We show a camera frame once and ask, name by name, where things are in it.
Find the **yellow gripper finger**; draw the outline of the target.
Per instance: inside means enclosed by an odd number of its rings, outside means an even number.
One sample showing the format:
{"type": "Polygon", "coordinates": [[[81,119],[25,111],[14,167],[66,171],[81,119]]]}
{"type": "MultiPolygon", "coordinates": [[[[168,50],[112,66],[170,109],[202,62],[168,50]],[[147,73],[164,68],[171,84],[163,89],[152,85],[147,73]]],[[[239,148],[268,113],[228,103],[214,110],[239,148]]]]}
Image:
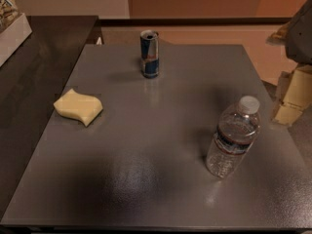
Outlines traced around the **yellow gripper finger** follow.
{"type": "Polygon", "coordinates": [[[277,31],[273,32],[266,42],[272,45],[284,45],[286,42],[286,36],[289,31],[290,24],[287,22],[283,24],[277,31]]]}

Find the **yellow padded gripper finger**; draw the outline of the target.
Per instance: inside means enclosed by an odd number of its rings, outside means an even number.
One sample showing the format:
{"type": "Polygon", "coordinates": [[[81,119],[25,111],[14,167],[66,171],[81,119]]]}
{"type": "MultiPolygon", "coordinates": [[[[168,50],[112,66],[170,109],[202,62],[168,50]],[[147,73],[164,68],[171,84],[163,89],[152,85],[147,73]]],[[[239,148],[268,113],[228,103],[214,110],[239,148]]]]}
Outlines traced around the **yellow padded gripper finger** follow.
{"type": "Polygon", "coordinates": [[[312,104],[312,65],[299,64],[291,73],[282,72],[276,89],[272,120],[291,126],[312,104]]]}

